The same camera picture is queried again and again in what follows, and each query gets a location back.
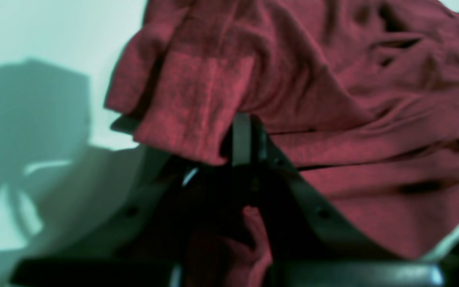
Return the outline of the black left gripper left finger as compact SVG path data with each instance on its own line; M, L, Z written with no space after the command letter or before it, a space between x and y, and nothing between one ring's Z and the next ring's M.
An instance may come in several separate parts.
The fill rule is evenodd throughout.
M189 287L186 249L200 229L239 235L242 115L223 142L230 160L210 166L170 156L151 187L137 187L83 237L18 263L12 287Z

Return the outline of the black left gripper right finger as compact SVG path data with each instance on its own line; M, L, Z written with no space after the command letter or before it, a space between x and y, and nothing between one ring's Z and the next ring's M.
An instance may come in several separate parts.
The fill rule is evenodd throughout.
M256 116L240 114L240 191L265 224L266 287L446 287L437 262L402 260L355 228L299 174Z

